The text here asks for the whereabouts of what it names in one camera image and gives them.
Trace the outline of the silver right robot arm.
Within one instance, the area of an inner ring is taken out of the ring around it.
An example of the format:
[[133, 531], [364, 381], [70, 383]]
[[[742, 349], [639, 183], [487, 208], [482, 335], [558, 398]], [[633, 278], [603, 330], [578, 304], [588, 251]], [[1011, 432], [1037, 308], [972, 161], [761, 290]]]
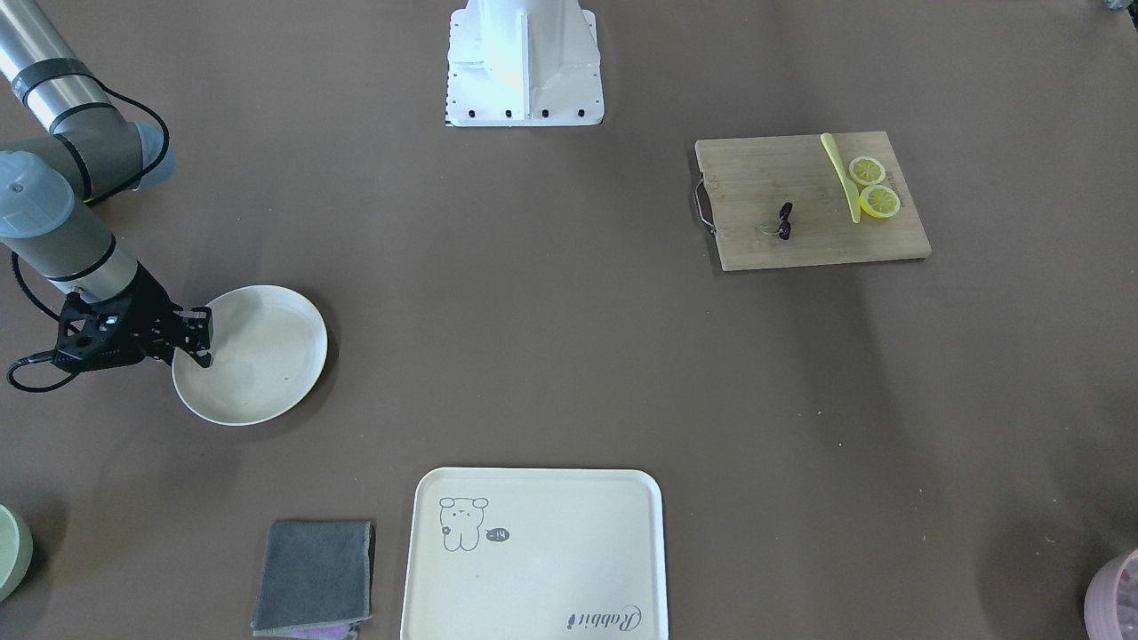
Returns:
[[49, 309], [56, 339], [11, 369], [51, 364], [77, 374], [167, 364], [181, 352], [212, 363], [209, 307], [180, 307], [94, 213], [114, 195], [167, 180], [175, 166], [166, 122], [150, 107], [126, 120], [125, 97], [104, 84], [36, 1], [5, 1], [3, 77], [44, 136], [3, 145], [3, 244], [61, 292]]

